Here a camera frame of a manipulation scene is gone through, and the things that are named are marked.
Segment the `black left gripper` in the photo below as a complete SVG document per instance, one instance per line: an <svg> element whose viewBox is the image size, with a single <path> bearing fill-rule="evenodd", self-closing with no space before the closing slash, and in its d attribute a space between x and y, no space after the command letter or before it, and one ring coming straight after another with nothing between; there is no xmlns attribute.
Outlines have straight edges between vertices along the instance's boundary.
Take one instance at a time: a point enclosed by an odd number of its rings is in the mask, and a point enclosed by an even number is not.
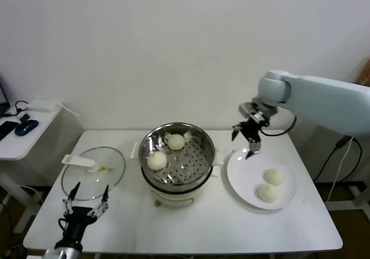
<svg viewBox="0 0 370 259"><path fill-rule="evenodd" d="M82 240L86 228L97 221L96 216L102 216L109 208L109 186L105 188L101 203L93 209L79 206L73 207L72 203L75 200L79 187L80 182L70 191L67 199L63 200L65 220L67 223L65 237L72 241Z"/></svg>

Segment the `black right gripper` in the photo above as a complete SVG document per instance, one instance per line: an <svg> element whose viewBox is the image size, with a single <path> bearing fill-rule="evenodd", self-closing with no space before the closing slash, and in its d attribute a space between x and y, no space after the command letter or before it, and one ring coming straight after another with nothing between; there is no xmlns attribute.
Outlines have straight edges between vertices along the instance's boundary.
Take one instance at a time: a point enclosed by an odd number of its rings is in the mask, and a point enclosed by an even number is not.
<svg viewBox="0 0 370 259"><path fill-rule="evenodd" d="M262 127L270 125L270 118L260 111L240 113L246 120L232 127L231 140L235 140L239 133L248 141L249 148L245 159L248 159L260 152L261 139L259 131Z"/></svg>

